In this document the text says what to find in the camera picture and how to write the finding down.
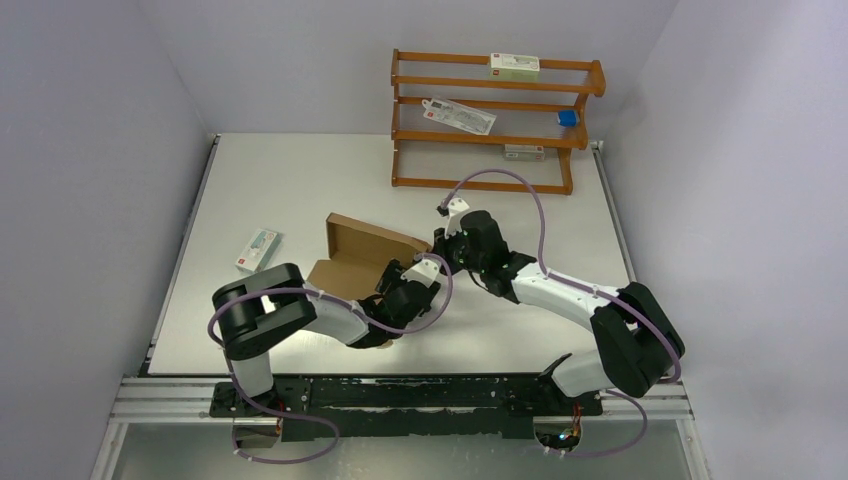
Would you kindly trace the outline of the brown cardboard box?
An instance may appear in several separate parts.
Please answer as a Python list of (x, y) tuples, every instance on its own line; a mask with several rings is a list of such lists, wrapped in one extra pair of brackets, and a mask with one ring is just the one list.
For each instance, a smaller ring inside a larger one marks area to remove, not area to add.
[(430, 245), (420, 239), (338, 213), (326, 218), (328, 255), (315, 262), (306, 286), (317, 318), (309, 333), (354, 349), (380, 348), (400, 338), (420, 318), (380, 318), (376, 285), (387, 264), (404, 267), (426, 258)]

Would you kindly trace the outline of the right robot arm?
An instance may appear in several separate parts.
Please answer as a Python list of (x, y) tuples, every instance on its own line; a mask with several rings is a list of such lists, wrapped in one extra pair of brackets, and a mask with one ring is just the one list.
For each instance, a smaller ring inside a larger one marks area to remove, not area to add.
[(510, 249), (487, 211), (438, 212), (447, 224), (434, 232), (434, 251), (452, 271), (467, 271), (488, 293), (557, 314), (593, 335), (592, 350), (567, 353), (543, 371), (539, 398), (548, 412), (565, 413), (578, 396), (609, 388), (641, 398), (678, 370), (684, 342), (647, 286), (580, 283)]

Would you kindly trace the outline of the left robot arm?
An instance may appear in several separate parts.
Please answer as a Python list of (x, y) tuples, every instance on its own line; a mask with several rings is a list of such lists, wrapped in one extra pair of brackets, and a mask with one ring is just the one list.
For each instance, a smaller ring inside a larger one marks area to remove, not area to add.
[(208, 326), (224, 349), (235, 380), (236, 400), (249, 414), (273, 409), (277, 388), (270, 350), (299, 331), (324, 335), (354, 349), (383, 346), (416, 332), (441, 285), (437, 257), (424, 255), (410, 267), (389, 262), (375, 293), (344, 300), (308, 283), (297, 265), (285, 263), (220, 287), (212, 296)]

